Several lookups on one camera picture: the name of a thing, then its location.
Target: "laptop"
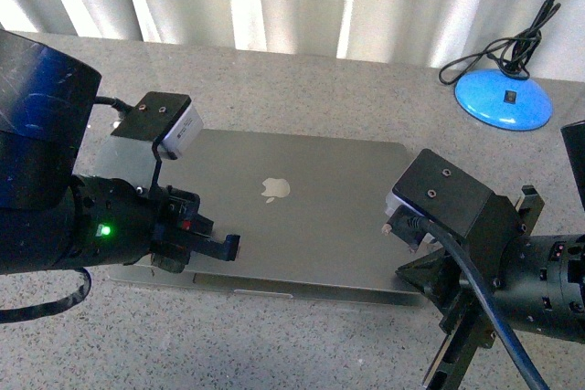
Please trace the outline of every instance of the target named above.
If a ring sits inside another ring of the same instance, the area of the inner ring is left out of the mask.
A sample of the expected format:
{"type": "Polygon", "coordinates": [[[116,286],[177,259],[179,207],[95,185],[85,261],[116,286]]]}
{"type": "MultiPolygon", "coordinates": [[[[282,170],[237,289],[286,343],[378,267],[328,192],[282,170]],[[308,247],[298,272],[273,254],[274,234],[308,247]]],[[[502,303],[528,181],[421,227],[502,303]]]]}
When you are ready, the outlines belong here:
{"type": "Polygon", "coordinates": [[[163,161],[161,186],[195,192],[214,236],[239,234],[224,262],[193,254],[181,274],[150,257],[111,279],[285,298],[420,304],[395,270],[415,257],[382,235],[386,196],[410,164],[395,142],[203,130],[163,161]]]}

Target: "white curtain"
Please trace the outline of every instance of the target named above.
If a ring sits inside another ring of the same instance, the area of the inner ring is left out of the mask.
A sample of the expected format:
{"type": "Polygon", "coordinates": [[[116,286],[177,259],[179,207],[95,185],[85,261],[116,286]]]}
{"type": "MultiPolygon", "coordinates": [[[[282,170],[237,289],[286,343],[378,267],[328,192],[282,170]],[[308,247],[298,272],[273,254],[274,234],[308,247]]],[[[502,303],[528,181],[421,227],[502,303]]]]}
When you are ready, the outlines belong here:
{"type": "MultiPolygon", "coordinates": [[[[16,31],[440,67],[528,27],[544,0],[0,0],[16,31]]],[[[585,0],[558,0],[529,64],[585,81],[585,0]]]]}

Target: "black cable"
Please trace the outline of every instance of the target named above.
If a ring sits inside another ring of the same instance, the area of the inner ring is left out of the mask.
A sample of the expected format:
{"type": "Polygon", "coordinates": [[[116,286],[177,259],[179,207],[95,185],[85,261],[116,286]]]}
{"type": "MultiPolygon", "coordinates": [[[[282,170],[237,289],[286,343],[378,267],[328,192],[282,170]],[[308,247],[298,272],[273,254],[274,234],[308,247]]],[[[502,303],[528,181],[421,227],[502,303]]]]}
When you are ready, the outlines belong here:
{"type": "Polygon", "coordinates": [[[485,283],[482,274],[457,241],[449,233],[424,216],[413,216],[406,221],[408,226],[413,230],[429,233],[437,238],[455,262],[457,262],[457,265],[461,268],[469,284],[472,286],[475,296],[482,305],[490,322],[494,325],[496,333],[502,340],[505,349],[528,387],[531,390],[548,390],[547,383],[544,382],[542,376],[540,376],[537,368],[524,350],[524,347],[522,347],[522,343],[520,343],[510,325],[505,321],[502,312],[497,308],[492,292],[485,283]]]}
{"type": "Polygon", "coordinates": [[[75,269],[74,271],[83,277],[83,285],[77,291],[57,301],[26,306],[25,308],[17,308],[15,310],[0,310],[0,324],[19,323],[57,315],[82,303],[88,297],[88,294],[90,294],[91,276],[86,269],[75,269]]]}
{"type": "Polygon", "coordinates": [[[441,70],[439,70],[439,81],[446,86],[454,84],[463,75],[468,73],[473,68],[473,66],[475,66],[475,64],[477,64],[477,62],[484,56],[487,56],[493,60],[500,71],[507,77],[512,79],[529,79],[530,72],[527,70],[527,62],[530,60],[530,57],[532,57],[535,49],[542,41],[542,33],[540,32],[540,28],[543,27],[547,21],[557,13],[559,8],[560,4],[554,5],[548,12],[548,15],[546,15],[537,26],[529,27],[514,37],[498,38],[497,40],[494,40],[489,45],[487,45],[481,52],[457,58],[454,61],[445,64],[441,70]],[[517,51],[516,45],[520,43],[523,45],[522,50],[517,51]],[[512,57],[507,59],[505,56],[510,49],[513,49],[512,57]],[[495,55],[495,52],[498,50],[502,50],[499,57],[495,55]],[[446,69],[452,68],[453,66],[456,66],[470,58],[475,59],[469,65],[467,65],[465,69],[461,71],[456,77],[452,79],[445,79],[443,77],[443,72],[446,69]]]}
{"type": "Polygon", "coordinates": [[[547,23],[550,18],[555,15],[560,8],[560,4],[553,5],[555,0],[545,0],[544,4],[538,10],[538,14],[532,25],[515,35],[514,37],[498,38],[492,41],[485,47],[481,52],[477,52],[466,57],[457,58],[454,61],[447,63],[439,71],[439,81],[446,86],[454,84],[463,75],[468,73],[477,62],[484,56],[487,56],[491,60],[495,61],[495,64],[500,71],[509,78],[512,79],[529,79],[530,72],[527,70],[528,61],[532,58],[534,51],[542,41],[542,33],[540,28],[547,23]],[[512,57],[506,59],[506,53],[512,49],[512,57]],[[502,50],[500,56],[496,56],[495,52],[502,50]],[[452,79],[445,79],[443,72],[456,66],[468,59],[475,58],[465,69],[452,79]]]}
{"type": "Polygon", "coordinates": [[[122,119],[123,116],[127,115],[133,108],[132,105],[125,103],[123,100],[119,100],[118,98],[109,98],[107,96],[96,96],[93,103],[109,105],[120,113],[122,119]]]}

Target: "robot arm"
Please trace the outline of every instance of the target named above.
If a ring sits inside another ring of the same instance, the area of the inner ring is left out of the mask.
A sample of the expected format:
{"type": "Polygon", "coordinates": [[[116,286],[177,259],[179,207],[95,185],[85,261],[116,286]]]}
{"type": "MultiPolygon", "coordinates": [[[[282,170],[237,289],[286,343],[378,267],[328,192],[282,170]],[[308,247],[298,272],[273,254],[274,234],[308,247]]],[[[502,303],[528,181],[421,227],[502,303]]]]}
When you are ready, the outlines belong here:
{"type": "Polygon", "coordinates": [[[181,272],[193,251],[234,260],[238,235],[211,238],[199,196],[157,183],[202,128],[187,95],[150,92],[134,108],[96,98],[101,75],[75,58],[0,31],[0,275],[75,269],[84,286],[66,300],[0,311],[0,322],[64,311],[90,290],[83,267],[132,264],[181,272]],[[94,103],[124,118],[94,176],[73,166],[94,103]]]}
{"type": "MultiPolygon", "coordinates": [[[[585,206],[585,121],[561,131],[585,206]]],[[[443,243],[397,271],[443,314],[440,326],[447,336],[425,388],[458,388],[477,348],[492,346],[496,324],[585,343],[585,235],[531,237],[544,201],[533,186],[522,193],[514,206],[430,150],[420,153],[392,189],[385,229],[416,251],[430,231],[417,226],[424,222],[443,243]],[[477,269],[485,285],[481,294],[448,241],[466,255],[467,268],[477,269]],[[488,318],[479,296],[499,310],[496,319],[488,318]]],[[[503,341],[529,387],[547,388],[515,338],[509,333],[503,341]]]]}

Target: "granite surface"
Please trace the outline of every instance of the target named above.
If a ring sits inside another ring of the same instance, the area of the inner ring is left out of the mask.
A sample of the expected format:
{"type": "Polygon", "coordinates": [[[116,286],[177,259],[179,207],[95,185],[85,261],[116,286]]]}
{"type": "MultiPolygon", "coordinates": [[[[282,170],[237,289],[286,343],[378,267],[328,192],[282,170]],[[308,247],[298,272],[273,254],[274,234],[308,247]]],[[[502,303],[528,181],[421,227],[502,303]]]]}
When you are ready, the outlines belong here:
{"type": "MultiPolygon", "coordinates": [[[[535,234],[585,230],[559,128],[585,119],[585,84],[541,79],[548,125],[504,132],[456,104],[437,71],[400,64],[51,35],[34,39],[103,76],[100,93],[137,102],[186,93],[208,128],[401,142],[432,148],[497,193],[534,184],[547,205],[535,234]]],[[[90,173],[115,112],[96,108],[77,172],[90,173]]],[[[64,314],[0,327],[0,388],[415,389],[442,333],[432,308],[135,287],[90,269],[88,299],[64,314]]],[[[2,308],[59,298],[69,273],[0,277],[2,308]]],[[[582,388],[581,345],[520,333],[551,388],[582,388]]],[[[461,389],[526,388],[498,341],[461,389]]]]}

